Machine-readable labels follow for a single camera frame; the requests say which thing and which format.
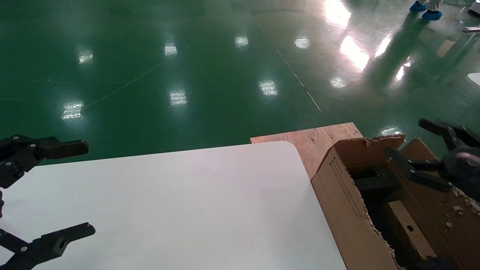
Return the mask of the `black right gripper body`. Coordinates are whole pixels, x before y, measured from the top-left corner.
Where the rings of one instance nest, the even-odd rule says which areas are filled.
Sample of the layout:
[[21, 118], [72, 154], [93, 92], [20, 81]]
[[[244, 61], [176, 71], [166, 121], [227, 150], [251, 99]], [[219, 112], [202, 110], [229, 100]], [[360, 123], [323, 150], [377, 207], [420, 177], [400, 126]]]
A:
[[475, 201], [480, 200], [480, 149], [461, 146], [448, 152], [442, 162], [453, 185]]

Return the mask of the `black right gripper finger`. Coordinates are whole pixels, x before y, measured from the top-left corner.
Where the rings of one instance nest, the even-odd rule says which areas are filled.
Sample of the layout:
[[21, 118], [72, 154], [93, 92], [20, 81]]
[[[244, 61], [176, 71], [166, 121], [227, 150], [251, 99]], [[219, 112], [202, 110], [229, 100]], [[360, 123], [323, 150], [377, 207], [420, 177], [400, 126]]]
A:
[[448, 193], [452, 190], [453, 184], [442, 161], [411, 159], [390, 146], [385, 147], [385, 152], [391, 157], [394, 164], [405, 173], [408, 180], [439, 192]]
[[429, 121], [426, 118], [420, 118], [418, 120], [418, 126], [442, 137], [448, 150], [454, 150], [458, 147], [480, 148], [479, 136], [466, 126], [451, 125], [442, 121]]

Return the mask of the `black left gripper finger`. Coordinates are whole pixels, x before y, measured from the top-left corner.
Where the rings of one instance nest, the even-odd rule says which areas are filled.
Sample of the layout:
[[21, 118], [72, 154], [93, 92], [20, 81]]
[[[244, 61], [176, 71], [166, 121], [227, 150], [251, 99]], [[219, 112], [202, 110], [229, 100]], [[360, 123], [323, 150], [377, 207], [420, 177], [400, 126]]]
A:
[[34, 139], [13, 135], [0, 141], [0, 186], [9, 188], [45, 159], [55, 160], [85, 155], [85, 140], [60, 142], [56, 137]]
[[14, 255], [3, 265], [2, 270], [32, 270], [35, 266], [61, 257], [68, 244], [95, 234], [89, 223], [82, 223], [42, 235], [30, 243], [1, 230], [0, 245]]

